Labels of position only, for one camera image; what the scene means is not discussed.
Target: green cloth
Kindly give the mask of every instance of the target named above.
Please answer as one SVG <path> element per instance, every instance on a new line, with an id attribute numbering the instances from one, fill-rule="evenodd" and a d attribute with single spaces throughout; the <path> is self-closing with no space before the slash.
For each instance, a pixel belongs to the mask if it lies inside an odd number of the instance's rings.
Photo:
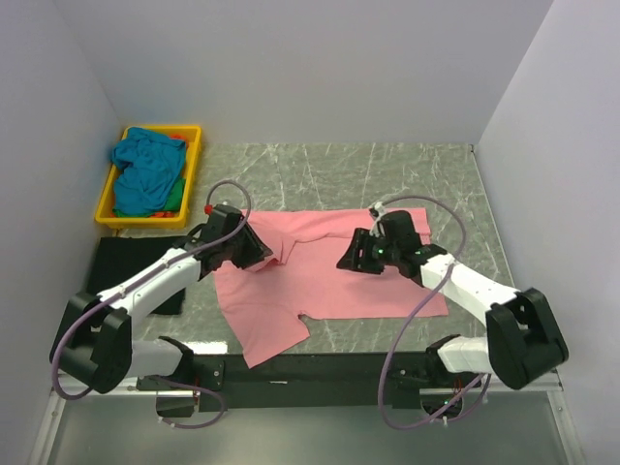
<path id="1" fill-rule="evenodd" d="M 185 190 L 185 179 L 179 177 L 174 185 L 172 186 L 172 190 L 166 199 L 166 203 L 161 210 L 158 211 L 178 211 L 181 209 L 181 202 L 183 201 L 183 191 Z M 150 213 L 144 213 L 142 215 L 126 215 L 122 211 L 118 209 L 113 210 L 114 214 L 118 218 L 146 218 L 151 216 L 155 211 L 151 211 Z"/>

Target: marble surface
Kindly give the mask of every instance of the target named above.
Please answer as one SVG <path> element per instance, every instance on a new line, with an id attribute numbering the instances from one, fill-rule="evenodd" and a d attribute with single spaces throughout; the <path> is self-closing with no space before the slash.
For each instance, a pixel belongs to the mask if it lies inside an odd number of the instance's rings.
<path id="1" fill-rule="evenodd" d="M 500 283 L 512 279 L 482 188 L 474 154 L 466 144 L 313 143 L 221 144 L 202 155 L 186 230 L 126 230 L 122 236 L 180 234 L 204 221 L 202 208 L 210 186 L 232 178 L 262 210 L 361 208 L 401 194 L 420 194 L 446 202 L 463 218 L 468 242 L 461 261 Z M 216 202 L 242 205 L 234 188 L 217 191 Z M 460 231 L 450 215 L 434 204 L 424 206 L 433 241 L 454 250 Z M 388 349 L 399 319 L 323 320 L 303 318 L 311 337 L 289 353 L 373 352 Z M 448 334 L 483 335 L 482 325 L 449 302 L 449 316 L 415 319 L 400 350 L 423 350 Z M 183 314 L 150 316 L 135 335 L 150 340 L 168 335 L 186 343 L 209 343 L 207 351 L 241 353 L 218 307 L 213 280 L 206 277 L 187 289 Z"/>

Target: pink polo shirt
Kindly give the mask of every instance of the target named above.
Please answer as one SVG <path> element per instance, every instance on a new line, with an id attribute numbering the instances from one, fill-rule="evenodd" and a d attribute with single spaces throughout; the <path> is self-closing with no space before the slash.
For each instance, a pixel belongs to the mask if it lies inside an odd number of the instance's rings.
<path id="1" fill-rule="evenodd" d="M 426 210 L 406 210 L 422 243 L 429 243 Z M 381 275 L 336 268 L 354 229 L 370 229 L 372 223 L 367 210 L 252 212 L 250 224 L 273 255 L 247 270 L 225 263 L 214 273 L 220 307 L 249 367 L 306 339 L 310 334 L 301 315 L 403 318 L 428 294 L 393 266 Z M 438 295 L 418 316 L 447 314 Z"/>

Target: garment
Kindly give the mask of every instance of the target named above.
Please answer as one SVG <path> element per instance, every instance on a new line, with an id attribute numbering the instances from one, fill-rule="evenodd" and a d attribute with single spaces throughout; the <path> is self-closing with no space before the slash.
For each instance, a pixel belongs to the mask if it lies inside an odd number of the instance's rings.
<path id="1" fill-rule="evenodd" d="M 147 217 L 147 216 L 155 217 L 155 218 L 168 218 L 169 216 L 163 213 L 179 211 L 181 209 L 181 203 L 183 202 L 184 189 L 185 189 L 185 179 L 182 177 L 179 177 L 174 183 L 174 185 L 172 186 L 172 190 L 170 191 L 170 194 L 168 195 L 168 198 L 166 199 L 166 203 L 164 203 L 164 206 L 162 207 L 161 211 L 157 211 L 155 213 L 149 212 L 149 213 L 144 213 L 141 215 L 126 215 L 123 211 L 118 210 L 116 208 L 114 208 L 112 212 L 118 218 L 124 218 L 124 217 L 139 218 L 139 217 Z"/>
<path id="2" fill-rule="evenodd" d="M 130 128 L 111 160 L 123 171 L 114 182 L 114 209 L 128 216 L 148 215 L 166 204 L 185 164 L 185 142 Z"/>
<path id="3" fill-rule="evenodd" d="M 430 242 L 423 208 L 408 209 L 422 243 Z M 247 270 L 217 270 L 215 290 L 224 317 L 252 367 L 309 336 L 299 319 L 402 318 L 428 290 L 393 266 L 381 275 L 336 268 L 355 228 L 372 227 L 367 210 L 253 211 L 250 224 L 273 255 Z M 418 314 L 447 315 L 440 295 Z"/>
<path id="4" fill-rule="evenodd" d="M 180 236 L 102 237 L 90 269 L 86 291 L 96 295 L 119 285 L 157 262 Z M 156 315 L 180 315 L 185 290 L 172 295 L 153 311 Z"/>

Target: blue cloth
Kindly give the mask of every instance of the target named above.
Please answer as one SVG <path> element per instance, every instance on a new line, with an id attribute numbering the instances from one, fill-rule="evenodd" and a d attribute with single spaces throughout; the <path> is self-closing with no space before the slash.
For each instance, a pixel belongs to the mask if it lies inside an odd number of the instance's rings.
<path id="1" fill-rule="evenodd" d="M 162 209 L 185 164 L 185 141 L 142 128 L 130 128 L 112 150 L 123 172 L 114 182 L 115 209 L 144 215 Z"/>

